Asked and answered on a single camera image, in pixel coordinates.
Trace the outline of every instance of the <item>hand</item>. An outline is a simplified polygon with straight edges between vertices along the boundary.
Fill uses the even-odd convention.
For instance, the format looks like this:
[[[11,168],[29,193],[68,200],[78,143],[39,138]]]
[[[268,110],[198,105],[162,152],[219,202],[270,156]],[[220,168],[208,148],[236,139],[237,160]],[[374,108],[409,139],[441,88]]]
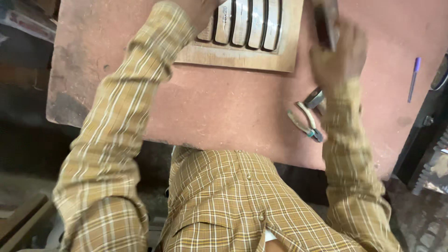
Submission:
[[[367,58],[366,34],[354,23],[340,21],[336,52],[320,46],[311,49],[311,68],[316,84],[324,93],[361,76]]]
[[[226,0],[170,0],[179,5],[190,17],[197,34],[203,31],[213,11]]]

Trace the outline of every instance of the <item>pliers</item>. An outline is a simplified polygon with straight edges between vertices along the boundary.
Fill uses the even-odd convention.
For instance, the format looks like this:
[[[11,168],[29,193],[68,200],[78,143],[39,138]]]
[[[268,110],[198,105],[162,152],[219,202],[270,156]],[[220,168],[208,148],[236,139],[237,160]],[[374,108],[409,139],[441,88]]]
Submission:
[[[305,132],[308,137],[312,137],[317,142],[321,143],[323,141],[323,136],[319,132],[319,130],[316,129],[316,122],[314,121],[314,117],[311,114],[310,110],[301,102],[297,102],[297,106],[299,106],[299,108],[301,108],[303,112],[305,112],[305,115],[308,117],[308,120],[310,122],[311,128],[305,126],[305,124],[300,121],[299,117],[296,116],[290,109],[288,109],[288,117],[291,119],[291,121],[293,121],[294,125]]]

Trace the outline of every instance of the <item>plaid shirt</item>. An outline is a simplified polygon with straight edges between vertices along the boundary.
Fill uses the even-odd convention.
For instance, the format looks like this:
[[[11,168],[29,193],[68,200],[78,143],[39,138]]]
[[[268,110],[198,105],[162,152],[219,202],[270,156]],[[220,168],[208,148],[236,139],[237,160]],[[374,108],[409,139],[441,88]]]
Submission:
[[[193,34],[181,8],[157,3],[121,67],[101,82],[54,189],[65,222],[62,250],[147,250],[148,217],[137,197],[140,175],[133,157],[157,86],[170,78],[170,65]],[[172,157],[160,247],[263,251],[267,229],[294,251],[400,251],[359,123],[355,81],[327,98],[328,225],[268,158],[179,147]]]

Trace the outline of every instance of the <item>pen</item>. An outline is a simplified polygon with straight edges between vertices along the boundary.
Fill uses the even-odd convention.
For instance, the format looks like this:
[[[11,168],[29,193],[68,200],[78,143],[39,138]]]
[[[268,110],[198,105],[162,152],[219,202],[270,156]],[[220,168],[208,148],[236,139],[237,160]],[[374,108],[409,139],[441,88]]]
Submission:
[[[417,73],[420,70],[420,63],[422,62],[422,58],[418,57],[415,59],[414,64],[414,73],[412,74],[411,88],[409,89],[408,103],[411,103],[412,93],[414,92],[415,79],[417,77]]]

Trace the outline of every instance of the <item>wooden workbench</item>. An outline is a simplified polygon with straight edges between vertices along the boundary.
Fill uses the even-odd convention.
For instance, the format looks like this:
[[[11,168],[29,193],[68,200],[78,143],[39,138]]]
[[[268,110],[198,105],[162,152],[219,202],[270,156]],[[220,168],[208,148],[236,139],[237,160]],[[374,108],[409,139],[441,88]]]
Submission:
[[[60,7],[47,118],[81,127],[96,87],[123,60],[145,22],[151,0],[63,0]],[[363,122],[375,168],[390,175],[430,83],[448,48],[448,1],[339,1],[340,13],[368,34],[362,74]],[[244,149],[273,161],[324,169],[322,144],[307,138],[286,111],[315,88],[308,51],[315,41],[312,7],[305,0],[297,66],[279,74],[174,65],[160,85],[145,138],[202,149]],[[412,69],[422,57],[412,103]]]

